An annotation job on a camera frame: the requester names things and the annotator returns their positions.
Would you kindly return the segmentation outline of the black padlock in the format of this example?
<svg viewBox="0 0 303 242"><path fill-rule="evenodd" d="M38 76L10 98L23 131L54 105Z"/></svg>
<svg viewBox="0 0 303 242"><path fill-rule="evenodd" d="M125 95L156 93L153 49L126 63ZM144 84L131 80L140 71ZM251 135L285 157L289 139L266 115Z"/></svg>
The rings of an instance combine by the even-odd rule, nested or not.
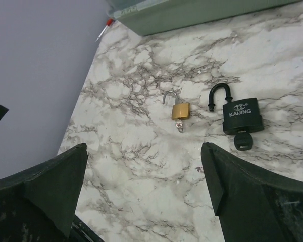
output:
<svg viewBox="0 0 303 242"><path fill-rule="evenodd" d="M247 98L233 101L228 84L216 84L209 93L209 111L214 112L214 94L223 88L226 93L226 104L223 105L223 132L227 135L236 135L239 132L258 132L264 129L263 119L260 115L258 100Z"/></svg>

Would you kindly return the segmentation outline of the small brass padlock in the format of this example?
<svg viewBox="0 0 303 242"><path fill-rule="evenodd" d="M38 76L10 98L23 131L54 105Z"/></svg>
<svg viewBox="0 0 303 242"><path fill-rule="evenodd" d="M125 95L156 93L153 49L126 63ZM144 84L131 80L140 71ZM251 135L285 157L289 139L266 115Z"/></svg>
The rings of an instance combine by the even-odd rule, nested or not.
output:
<svg viewBox="0 0 303 242"><path fill-rule="evenodd" d="M175 97L175 104L172 107L171 120L179 121L186 120L190 118L190 103L179 103L178 94L175 91L167 91L163 95L162 104L165 104L166 97L173 94Z"/></svg>

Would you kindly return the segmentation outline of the black headed padlock key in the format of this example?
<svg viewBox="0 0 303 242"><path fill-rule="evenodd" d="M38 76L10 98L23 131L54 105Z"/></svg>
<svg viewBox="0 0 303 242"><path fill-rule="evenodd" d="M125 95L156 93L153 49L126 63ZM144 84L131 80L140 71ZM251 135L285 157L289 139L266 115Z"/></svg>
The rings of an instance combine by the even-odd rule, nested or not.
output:
<svg viewBox="0 0 303 242"><path fill-rule="evenodd" d="M249 132L239 132L234 137L234 145L238 151L247 151L253 147L253 138Z"/></svg>

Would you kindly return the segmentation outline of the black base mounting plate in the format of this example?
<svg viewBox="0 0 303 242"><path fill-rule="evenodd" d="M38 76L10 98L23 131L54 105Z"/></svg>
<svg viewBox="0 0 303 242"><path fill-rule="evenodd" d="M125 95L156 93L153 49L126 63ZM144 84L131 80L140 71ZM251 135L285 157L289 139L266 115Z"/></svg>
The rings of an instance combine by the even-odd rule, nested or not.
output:
<svg viewBox="0 0 303 242"><path fill-rule="evenodd" d="M69 242L104 242L93 230L91 230L81 219L74 215Z"/></svg>

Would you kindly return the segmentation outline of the green transparent toolbox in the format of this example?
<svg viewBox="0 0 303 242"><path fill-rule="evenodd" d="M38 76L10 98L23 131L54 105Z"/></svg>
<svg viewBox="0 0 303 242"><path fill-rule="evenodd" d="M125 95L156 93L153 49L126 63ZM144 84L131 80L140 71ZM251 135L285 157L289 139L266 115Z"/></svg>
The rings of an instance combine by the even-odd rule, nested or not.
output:
<svg viewBox="0 0 303 242"><path fill-rule="evenodd" d="M294 0L114 0L107 14L139 36L167 32L294 3Z"/></svg>

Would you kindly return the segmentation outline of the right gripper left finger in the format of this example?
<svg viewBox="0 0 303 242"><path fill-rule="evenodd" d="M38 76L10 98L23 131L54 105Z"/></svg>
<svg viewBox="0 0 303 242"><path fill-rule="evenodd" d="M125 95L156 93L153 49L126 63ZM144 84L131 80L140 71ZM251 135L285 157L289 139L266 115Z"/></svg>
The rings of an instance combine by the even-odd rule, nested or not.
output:
<svg viewBox="0 0 303 242"><path fill-rule="evenodd" d="M87 145L0 179L0 241L68 241Z"/></svg>

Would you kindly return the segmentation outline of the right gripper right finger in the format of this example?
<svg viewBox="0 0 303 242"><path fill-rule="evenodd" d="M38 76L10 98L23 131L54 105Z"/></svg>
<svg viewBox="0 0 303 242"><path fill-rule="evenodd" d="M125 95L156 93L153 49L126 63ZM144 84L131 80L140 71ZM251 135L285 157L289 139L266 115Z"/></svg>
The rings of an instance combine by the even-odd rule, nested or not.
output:
<svg viewBox="0 0 303 242"><path fill-rule="evenodd" d="M303 241L303 182L206 142L201 162L225 241Z"/></svg>

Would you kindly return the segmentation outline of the blue red screwdriver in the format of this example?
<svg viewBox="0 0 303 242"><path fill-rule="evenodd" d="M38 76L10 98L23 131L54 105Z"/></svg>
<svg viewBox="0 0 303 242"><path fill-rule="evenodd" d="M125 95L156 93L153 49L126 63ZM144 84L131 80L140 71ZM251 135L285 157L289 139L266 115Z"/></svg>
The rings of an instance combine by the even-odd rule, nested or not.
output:
<svg viewBox="0 0 303 242"><path fill-rule="evenodd" d="M104 29L101 31L101 33L99 34L99 36L97 37L96 42L99 41L99 39L104 35L104 33L106 32L106 30L114 23L114 21L115 20L112 19L112 18L109 18L107 20L106 25L105 25Z"/></svg>

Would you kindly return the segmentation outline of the small silver key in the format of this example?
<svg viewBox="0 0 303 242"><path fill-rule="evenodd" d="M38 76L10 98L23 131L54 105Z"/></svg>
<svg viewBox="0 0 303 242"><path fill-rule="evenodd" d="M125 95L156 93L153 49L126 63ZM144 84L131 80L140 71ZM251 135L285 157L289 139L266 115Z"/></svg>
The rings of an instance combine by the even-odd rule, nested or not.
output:
<svg viewBox="0 0 303 242"><path fill-rule="evenodd" d="M175 121L175 126L177 128L177 130L180 132L180 133L183 133L184 131L184 123L183 123L183 120L181 119L178 119Z"/></svg>

